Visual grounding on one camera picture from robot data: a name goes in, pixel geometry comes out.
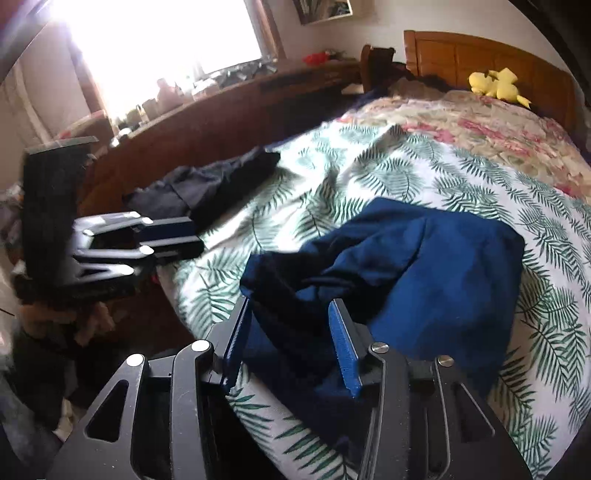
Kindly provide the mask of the person's left hand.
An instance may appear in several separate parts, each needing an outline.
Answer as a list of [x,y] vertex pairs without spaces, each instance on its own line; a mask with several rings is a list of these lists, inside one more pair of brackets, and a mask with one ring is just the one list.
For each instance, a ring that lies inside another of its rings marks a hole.
[[33,338],[44,338],[54,328],[74,325],[74,341],[84,346],[95,335],[111,332],[115,328],[107,306],[98,302],[90,307],[88,313],[76,310],[54,310],[51,307],[35,302],[22,305],[18,314],[23,330]]

